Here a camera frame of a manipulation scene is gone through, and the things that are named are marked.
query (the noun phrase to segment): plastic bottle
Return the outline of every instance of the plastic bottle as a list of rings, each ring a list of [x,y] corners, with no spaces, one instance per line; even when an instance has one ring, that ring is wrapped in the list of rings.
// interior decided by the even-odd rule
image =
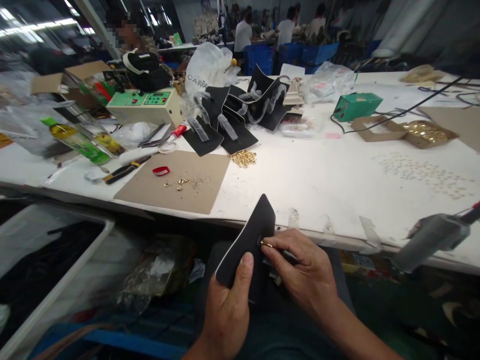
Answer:
[[[106,153],[100,151],[87,137],[79,133],[75,128],[69,125],[59,124],[52,117],[46,117],[40,121],[50,128],[50,133],[55,139],[61,141],[79,154],[82,154],[95,165],[103,165],[110,161]]]

